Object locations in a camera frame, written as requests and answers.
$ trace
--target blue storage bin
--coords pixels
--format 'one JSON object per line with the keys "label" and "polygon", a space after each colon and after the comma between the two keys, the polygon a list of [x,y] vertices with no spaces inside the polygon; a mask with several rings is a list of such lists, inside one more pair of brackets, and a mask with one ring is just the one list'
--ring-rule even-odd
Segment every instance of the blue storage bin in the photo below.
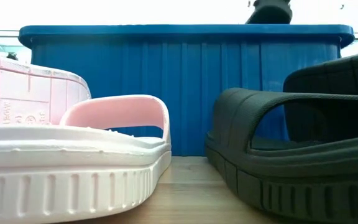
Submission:
{"label": "blue storage bin", "polygon": [[[150,94],[168,106],[176,156],[204,155],[216,97],[230,87],[282,91],[291,72],[340,57],[354,40],[342,25],[27,26],[32,63],[74,72],[92,96]],[[158,136],[157,128],[123,129]],[[286,138],[282,110],[258,133]]]}

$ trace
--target wooden surface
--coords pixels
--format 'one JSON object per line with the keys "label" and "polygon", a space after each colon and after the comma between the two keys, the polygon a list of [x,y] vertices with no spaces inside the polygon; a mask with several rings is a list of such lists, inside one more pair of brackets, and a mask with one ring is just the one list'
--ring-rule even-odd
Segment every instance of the wooden surface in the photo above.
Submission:
{"label": "wooden surface", "polygon": [[71,224],[304,223],[253,209],[226,187],[205,157],[173,157],[152,196],[128,212]]}

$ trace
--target white slipper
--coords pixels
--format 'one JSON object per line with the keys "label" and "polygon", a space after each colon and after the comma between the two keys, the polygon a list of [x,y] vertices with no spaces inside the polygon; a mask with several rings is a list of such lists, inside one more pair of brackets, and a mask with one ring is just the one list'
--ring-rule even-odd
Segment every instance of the white slipper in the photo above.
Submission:
{"label": "white slipper", "polygon": [[90,96],[74,73],[0,57],[0,124],[58,124],[68,108]]}
{"label": "white slipper", "polygon": [[[162,138],[107,128],[158,126]],[[0,125],[0,223],[101,217],[147,199],[171,161],[168,110],[147,95],[87,100],[60,125]]]}

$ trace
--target blue bin lid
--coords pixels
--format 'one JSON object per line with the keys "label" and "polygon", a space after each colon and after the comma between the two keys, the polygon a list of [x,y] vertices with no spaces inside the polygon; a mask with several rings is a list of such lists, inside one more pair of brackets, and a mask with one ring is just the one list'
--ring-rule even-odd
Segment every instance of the blue bin lid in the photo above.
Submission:
{"label": "blue bin lid", "polygon": [[19,41],[31,49],[32,38],[56,35],[227,35],[227,36],[290,36],[339,37],[341,48],[354,40],[353,28],[346,25],[118,25],[118,26],[25,26],[19,31]]}

